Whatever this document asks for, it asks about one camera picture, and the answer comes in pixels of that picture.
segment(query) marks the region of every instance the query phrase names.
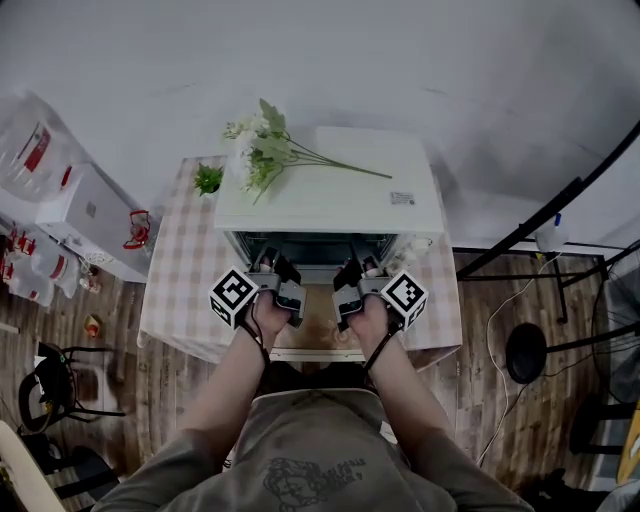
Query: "green leaf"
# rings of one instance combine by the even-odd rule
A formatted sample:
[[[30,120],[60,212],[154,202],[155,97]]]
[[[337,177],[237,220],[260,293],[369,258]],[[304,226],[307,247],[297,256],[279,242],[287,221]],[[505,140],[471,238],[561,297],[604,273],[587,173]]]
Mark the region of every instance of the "green leaf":
[[[285,131],[286,122],[284,115],[278,112],[276,107],[260,98],[260,108],[262,109],[262,116],[267,120],[273,132],[282,133]]]
[[[200,190],[200,195],[212,194],[220,183],[222,183],[222,167],[198,165],[194,185]]]
[[[274,137],[258,138],[253,142],[253,147],[262,153],[263,158],[271,158],[274,162],[285,162],[293,156],[289,144]]]

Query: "red object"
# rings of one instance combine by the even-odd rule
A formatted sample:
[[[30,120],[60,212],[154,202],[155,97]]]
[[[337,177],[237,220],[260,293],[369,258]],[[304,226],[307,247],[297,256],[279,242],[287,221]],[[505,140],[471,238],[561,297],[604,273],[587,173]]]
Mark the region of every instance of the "red object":
[[[3,281],[11,281],[13,277],[13,263],[6,265],[4,260],[0,260],[0,276]]]
[[[69,181],[69,175],[71,174],[71,166],[67,167],[67,170],[64,172],[64,176],[62,177],[62,182],[60,183],[60,188],[63,189],[67,182]]]
[[[46,128],[42,129],[42,135],[40,135],[40,140],[36,144],[36,147],[33,148],[31,153],[24,162],[24,166],[29,169],[31,172],[36,170],[40,160],[42,160],[42,155],[47,150],[49,146],[49,141],[51,141],[51,134],[49,134],[49,130]]]
[[[56,265],[56,268],[53,271],[53,274],[49,276],[49,278],[56,279],[57,277],[59,277],[60,274],[62,273],[62,270],[65,268],[66,263],[67,263],[67,258],[65,258],[64,256],[58,256],[58,263]]]
[[[20,252],[31,256],[33,251],[36,250],[36,241],[27,238],[26,233],[23,231],[22,236],[18,240],[18,249],[20,249]]]
[[[129,214],[131,219],[131,240],[122,247],[125,249],[140,249],[149,240],[151,223],[149,222],[149,212],[147,210],[136,210]]]

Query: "person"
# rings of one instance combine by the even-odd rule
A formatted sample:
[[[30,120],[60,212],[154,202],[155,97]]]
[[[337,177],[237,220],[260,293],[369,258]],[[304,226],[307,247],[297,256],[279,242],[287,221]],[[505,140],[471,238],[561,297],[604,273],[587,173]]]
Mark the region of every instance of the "person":
[[[345,388],[340,378],[333,386],[325,379],[303,389],[298,374],[293,390],[261,392],[254,400],[265,359],[248,331],[260,332],[270,351],[288,319],[270,292],[260,293],[247,312],[248,329],[238,329],[175,438],[94,512],[531,512],[456,446],[445,411],[395,338],[369,372],[377,394]],[[367,296],[363,311],[349,317],[367,359],[387,334],[387,321],[377,296]],[[262,384],[278,381],[277,366],[270,365]],[[335,363],[326,370],[344,377],[336,366],[350,368]],[[234,446],[233,462],[225,464]],[[223,471],[225,465],[230,468]]]

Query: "bottle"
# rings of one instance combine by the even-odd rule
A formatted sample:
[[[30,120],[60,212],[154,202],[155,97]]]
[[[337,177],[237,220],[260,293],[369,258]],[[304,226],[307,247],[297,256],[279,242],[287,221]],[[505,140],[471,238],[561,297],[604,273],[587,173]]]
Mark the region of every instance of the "bottle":
[[[0,98],[0,187],[32,203],[57,196],[83,160],[44,108],[33,94]]]
[[[49,307],[53,302],[54,286],[51,281],[38,276],[31,270],[26,258],[17,253],[8,253],[3,258],[2,280],[9,286],[9,292],[18,297]]]
[[[556,213],[552,223],[543,225],[535,233],[536,244],[540,252],[557,252],[569,241],[569,233],[561,227],[562,214]]]
[[[16,252],[25,255],[33,272],[52,281],[69,299],[78,287],[80,263],[75,254],[39,231],[22,231]]]

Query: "flower bouquet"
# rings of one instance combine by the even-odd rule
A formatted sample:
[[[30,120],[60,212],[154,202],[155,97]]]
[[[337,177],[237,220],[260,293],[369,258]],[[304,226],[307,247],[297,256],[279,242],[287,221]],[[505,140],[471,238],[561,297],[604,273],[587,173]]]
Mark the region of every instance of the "flower bouquet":
[[[261,113],[237,123],[227,123],[224,136],[234,140],[225,170],[242,185],[245,192],[255,195],[253,204],[287,167],[302,165],[337,167],[362,172],[379,178],[392,176],[336,162],[291,139],[285,117],[278,109],[260,100]]]

